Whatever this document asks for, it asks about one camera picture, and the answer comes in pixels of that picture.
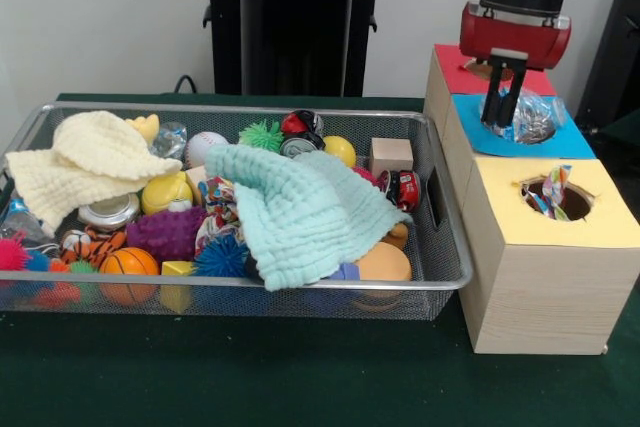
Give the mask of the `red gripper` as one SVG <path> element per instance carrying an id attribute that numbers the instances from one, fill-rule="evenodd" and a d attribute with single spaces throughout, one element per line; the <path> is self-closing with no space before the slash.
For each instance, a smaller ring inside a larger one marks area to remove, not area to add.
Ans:
<path id="1" fill-rule="evenodd" d="M 463 55 L 487 60 L 491 68 L 482 113 L 488 125 L 512 125 L 527 68 L 553 69 L 564 55 L 572 32 L 571 19 L 564 15 L 539 17 L 496 10 L 478 2 L 463 8 L 460 50 Z M 513 77 L 502 97 L 502 75 L 509 68 Z"/>

